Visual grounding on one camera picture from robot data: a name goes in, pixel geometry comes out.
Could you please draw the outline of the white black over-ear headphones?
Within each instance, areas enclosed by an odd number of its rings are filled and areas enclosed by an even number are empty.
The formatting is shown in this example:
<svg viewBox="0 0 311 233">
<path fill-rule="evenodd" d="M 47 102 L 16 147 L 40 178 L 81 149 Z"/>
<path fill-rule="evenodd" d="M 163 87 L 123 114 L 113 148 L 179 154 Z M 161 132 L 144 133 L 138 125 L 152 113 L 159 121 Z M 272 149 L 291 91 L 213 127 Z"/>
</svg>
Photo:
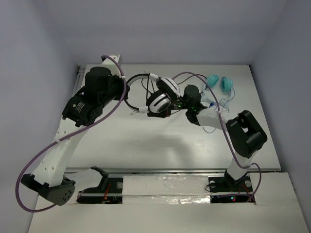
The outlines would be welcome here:
<svg viewBox="0 0 311 233">
<path fill-rule="evenodd" d="M 149 81 L 151 81 L 156 84 L 158 90 L 149 97 L 148 94 L 146 94 L 146 104 L 143 107 L 134 107 L 125 100 L 124 102 L 134 112 L 160 114 L 167 110 L 172 103 L 177 102 L 181 97 L 180 87 L 172 78 L 159 77 L 153 73 L 134 75 L 126 81 L 126 84 L 130 88 L 130 86 L 139 79 L 147 79 L 146 89 L 148 89 Z"/>
</svg>

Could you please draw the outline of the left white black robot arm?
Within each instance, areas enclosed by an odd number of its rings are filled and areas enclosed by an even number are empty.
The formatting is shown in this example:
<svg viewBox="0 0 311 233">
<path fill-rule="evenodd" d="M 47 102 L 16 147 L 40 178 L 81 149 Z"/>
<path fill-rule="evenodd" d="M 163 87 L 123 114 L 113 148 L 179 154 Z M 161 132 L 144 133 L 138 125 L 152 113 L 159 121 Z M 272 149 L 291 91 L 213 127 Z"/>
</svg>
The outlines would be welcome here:
<svg viewBox="0 0 311 233">
<path fill-rule="evenodd" d="M 86 171 L 65 176 L 69 161 L 87 131 L 103 122 L 120 106 L 127 94 L 123 71 L 107 67 L 93 67 L 85 85 L 67 102 L 53 142 L 40 151 L 21 171 L 15 187 L 18 204 L 27 208 L 19 195 L 19 185 L 35 191 L 40 197 L 62 206 L 76 202 L 85 191 L 107 191 L 109 175 L 92 166 Z"/>
</svg>

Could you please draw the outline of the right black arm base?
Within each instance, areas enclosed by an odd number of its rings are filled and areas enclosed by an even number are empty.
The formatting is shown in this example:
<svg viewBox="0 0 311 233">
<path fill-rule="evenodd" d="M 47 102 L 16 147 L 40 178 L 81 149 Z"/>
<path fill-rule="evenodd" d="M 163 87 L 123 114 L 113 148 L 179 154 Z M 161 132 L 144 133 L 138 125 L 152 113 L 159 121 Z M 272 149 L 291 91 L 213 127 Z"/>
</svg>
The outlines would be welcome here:
<svg viewBox="0 0 311 233">
<path fill-rule="evenodd" d="M 254 187 L 247 173 L 237 181 L 226 172 L 223 176 L 211 176 L 205 190 L 211 203 L 256 203 Z"/>
</svg>

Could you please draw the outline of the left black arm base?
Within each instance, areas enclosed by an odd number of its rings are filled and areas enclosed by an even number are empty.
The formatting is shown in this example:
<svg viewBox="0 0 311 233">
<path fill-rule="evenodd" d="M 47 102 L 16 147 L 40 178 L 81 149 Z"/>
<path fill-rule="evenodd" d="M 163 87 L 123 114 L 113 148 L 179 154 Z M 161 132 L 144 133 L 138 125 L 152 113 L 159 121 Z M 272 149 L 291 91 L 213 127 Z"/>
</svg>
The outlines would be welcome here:
<svg viewBox="0 0 311 233">
<path fill-rule="evenodd" d="M 95 187 L 80 191 L 77 196 L 79 204 L 122 204 L 123 177 L 109 177 L 103 169 L 93 166 L 91 171 L 101 175 Z"/>
</svg>

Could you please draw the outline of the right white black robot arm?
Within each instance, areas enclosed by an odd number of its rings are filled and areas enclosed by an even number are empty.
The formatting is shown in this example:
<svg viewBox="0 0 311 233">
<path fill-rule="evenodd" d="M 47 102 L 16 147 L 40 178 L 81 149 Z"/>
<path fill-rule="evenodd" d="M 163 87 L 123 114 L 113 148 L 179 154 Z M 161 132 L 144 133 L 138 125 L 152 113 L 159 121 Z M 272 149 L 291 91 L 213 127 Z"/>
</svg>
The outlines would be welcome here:
<svg viewBox="0 0 311 233">
<path fill-rule="evenodd" d="M 174 104 L 180 109 L 186 109 L 188 121 L 197 126 L 210 126 L 222 130 L 233 153 L 233 159 L 225 171 L 224 184 L 228 190 L 235 191 L 242 185 L 252 158 L 267 142 L 267 134 L 250 111 L 244 110 L 234 118 L 221 115 L 220 111 L 211 110 L 201 103 L 199 89 L 187 85 L 184 94 L 180 88 L 175 88 Z"/>
</svg>

